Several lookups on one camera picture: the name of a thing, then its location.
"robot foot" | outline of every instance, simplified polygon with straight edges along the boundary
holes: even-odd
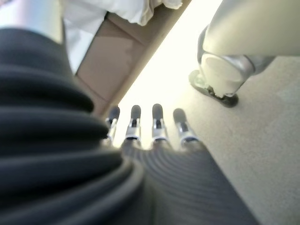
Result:
[[[194,70],[189,76],[189,82],[192,85],[193,88],[195,88],[197,91],[200,93],[211,97],[212,99],[218,101],[220,104],[222,104],[225,107],[231,108],[237,105],[239,102],[239,97],[237,94],[234,94],[232,97],[228,96],[223,96],[223,97],[218,97],[215,95],[215,92],[211,86],[204,87],[201,85],[201,83],[198,82],[197,75],[199,74],[198,70]]]

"white cloth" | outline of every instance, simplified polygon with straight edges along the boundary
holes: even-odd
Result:
[[[66,26],[67,51],[75,74],[104,20],[106,12],[116,13],[141,26],[152,18],[154,8],[164,4],[178,9],[181,0],[62,0]]]

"white robotic leg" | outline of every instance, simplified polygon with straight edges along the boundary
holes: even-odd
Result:
[[[203,50],[206,29],[198,42],[199,70],[190,74],[192,86],[213,97],[224,106],[237,104],[236,92],[252,75],[261,73],[275,57],[245,55],[215,55]]]

